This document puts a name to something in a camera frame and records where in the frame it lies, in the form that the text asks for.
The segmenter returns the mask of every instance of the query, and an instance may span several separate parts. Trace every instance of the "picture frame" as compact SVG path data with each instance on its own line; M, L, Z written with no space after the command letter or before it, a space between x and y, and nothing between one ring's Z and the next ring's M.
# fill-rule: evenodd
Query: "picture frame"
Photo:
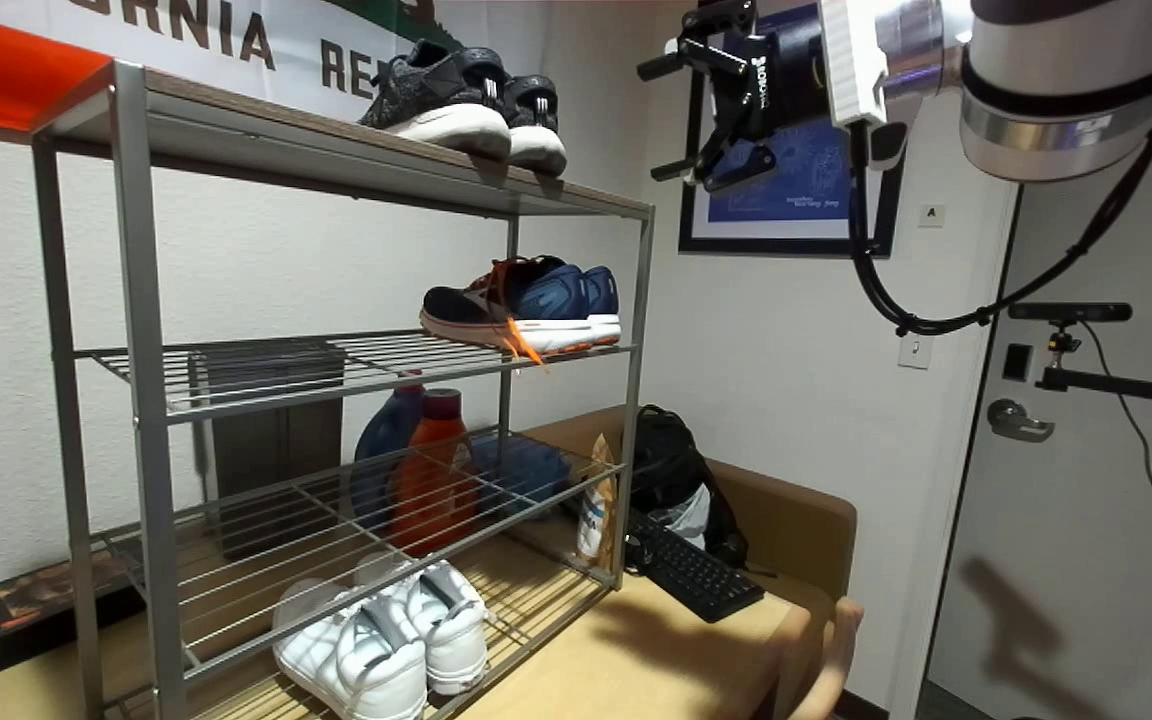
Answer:
M772 9L762 32L816 18L816 9ZM703 75L690 75L686 157L710 131L710 94ZM847 137L827 120L780 129L769 138L775 166L728 187L703 193L684 184L679 253L753 253L753 254L847 254ZM740 164L749 138L730 144L720 166ZM893 254L894 202L902 161L889 170L868 170L868 243L872 254Z

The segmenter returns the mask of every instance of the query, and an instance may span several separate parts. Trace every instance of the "handle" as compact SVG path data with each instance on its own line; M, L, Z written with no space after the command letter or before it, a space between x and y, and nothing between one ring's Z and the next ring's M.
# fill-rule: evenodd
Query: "handle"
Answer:
M1057 432L1057 423L1032 420L1016 400L993 400L988 429L1021 444L1043 444Z

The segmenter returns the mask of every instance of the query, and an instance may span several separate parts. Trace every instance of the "black box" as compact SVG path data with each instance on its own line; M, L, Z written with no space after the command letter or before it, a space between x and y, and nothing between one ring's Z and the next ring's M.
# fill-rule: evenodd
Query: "black box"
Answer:
M113 563L106 550L91 554L95 623L116 623L145 613L141 590ZM0 578L0 672L62 646L76 641L66 563L46 563L10 578Z

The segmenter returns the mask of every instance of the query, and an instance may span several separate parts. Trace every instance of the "shoe rack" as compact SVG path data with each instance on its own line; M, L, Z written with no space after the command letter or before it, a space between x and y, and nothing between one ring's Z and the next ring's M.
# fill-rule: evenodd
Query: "shoe rack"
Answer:
M59 212L59 153L79 153L113 164L116 174L116 212L120 212L120 262L124 262L124 317L129 349L76 349L73 344L73 288L62 266L62 212ZM646 262L650 262L650 208L634 198L617 198L605 193L570 187L564 179L539 179L532 170L509 166L499 161L469 161L449 146L407 144L358 123L341 123L265 99L216 91L190 78L174 78L147 67L113 62L106 85L95 91L73 94L37 137L37 198L39 198L39 234L42 234L42 280L46 280L46 320L52 320L52 356L56 356L56 406L59 406L59 459L62 459L62 494L66 494L66 537L76 569L76 614L79 614L79 655L89 704L106 704L99 697L99 655L95 655L95 609L89 560L91 550L113 550L133 582L145 590L147 609L147 666L150 678L141 697L99 707L106 714L242 714L238 697L252 683L275 683L267 677L242 677L232 689L234 663L267 655L275 635L297 628L271 628L275 596L304 578L346 570L358 560L389 560L400 547L372 537L346 517L342 473L297 477L275 488L198 509L174 509L172 465L167 465L167 429L204 423L211 417L297 406L319 400L342 400L355 393L389 393L405 372L418 372L427 382L463 380L463 374L499 374L499 432L510 432L510 374L528 372L524 359L463 349L423 337L418 328L392 332L355 332L355 337L300 337L336 356L327 372L278 372L267 382L194 382L190 365L209 344L165 344L160 317L160 258L154 258L154 187L150 166L232 174L252 184L283 184L309 193L365 196L407 208L436 208L459 214L499 219L504 253L521 249L524 214L605 214L624 219L634 234L634 280L631 280L631 317L628 337L617 349L579 356L624 356L624 444L631 446L634 388L640 388L640 352L644 352L644 300L646 300ZM82 437L79 437L79 388L76 369L99 365L113 374L129 380L133 417L137 417L137 488L141 488L141 523L89 531L89 482L99 482L82 473ZM509 550L528 550L515 537L524 520L535 520L574 492L601 482L605 477L628 477L624 465L588 465L567 459L574 482L542 498L509 494L483 503L476 531L423 554L483 554L486 563ZM226 531L258 531L278 523L271 547L226 554L216 550L216 511L224 511ZM617 586L618 563L606 570L559 569L542 570L542 586L509 596L521 586L499 586L493 605L493 678L515 666L535 645L570 623L605 590Z

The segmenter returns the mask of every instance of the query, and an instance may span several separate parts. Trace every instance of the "black bag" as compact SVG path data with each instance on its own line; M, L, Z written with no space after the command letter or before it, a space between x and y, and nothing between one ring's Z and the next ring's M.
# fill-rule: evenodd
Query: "black bag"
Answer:
M703 550L730 569L743 569L749 540L736 523L728 494L710 482L710 473L686 432L686 423L654 405L640 406L634 446L631 446L631 511L658 517L686 503L699 482L708 488Z

